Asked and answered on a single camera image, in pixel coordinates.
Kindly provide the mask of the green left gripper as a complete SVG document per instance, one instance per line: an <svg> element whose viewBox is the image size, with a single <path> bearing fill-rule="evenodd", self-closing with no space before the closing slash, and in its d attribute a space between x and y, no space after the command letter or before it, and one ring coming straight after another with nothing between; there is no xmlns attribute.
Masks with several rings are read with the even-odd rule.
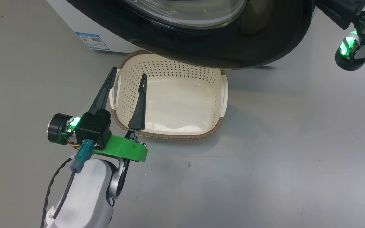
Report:
<svg viewBox="0 0 365 228"><path fill-rule="evenodd" d="M114 86L116 73L117 68L111 68L88 113L96 114L98 110L106 108L110 90ZM104 150L98 150L98 145L94 143L94 153L106 157L130 159L136 162L144 162L146 160L148 149L145 145L136 141L138 139L137 132L145 130L146 127L146 93L147 75L143 74L138 86L138 99L135 111L129 121L129 129L125 138L111 135ZM73 117L61 113L54 115L47 129L48 140L60 145L69 144L78 150L83 143L82 141L81 144L78 144L75 135L75 127L80 119L81 117Z"/></svg>

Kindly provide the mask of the cream perforated laundry basket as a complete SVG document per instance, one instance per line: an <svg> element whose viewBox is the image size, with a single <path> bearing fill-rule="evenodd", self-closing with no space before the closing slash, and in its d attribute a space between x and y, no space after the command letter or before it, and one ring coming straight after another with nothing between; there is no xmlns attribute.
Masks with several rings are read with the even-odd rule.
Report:
<svg viewBox="0 0 365 228"><path fill-rule="evenodd" d="M228 103L223 69L194 66L139 50L120 64L109 93L112 117L124 131L135 111L138 86L147 75L146 127L139 136L196 140L215 133Z"/></svg>

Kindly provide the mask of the blue energy label sticker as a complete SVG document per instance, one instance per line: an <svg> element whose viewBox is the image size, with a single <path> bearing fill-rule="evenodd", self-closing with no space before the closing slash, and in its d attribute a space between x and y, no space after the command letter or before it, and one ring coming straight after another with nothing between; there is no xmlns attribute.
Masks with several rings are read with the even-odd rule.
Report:
<svg viewBox="0 0 365 228"><path fill-rule="evenodd" d="M99 35L83 32L75 33L88 46L88 48L94 50L110 51L110 48L103 42Z"/></svg>

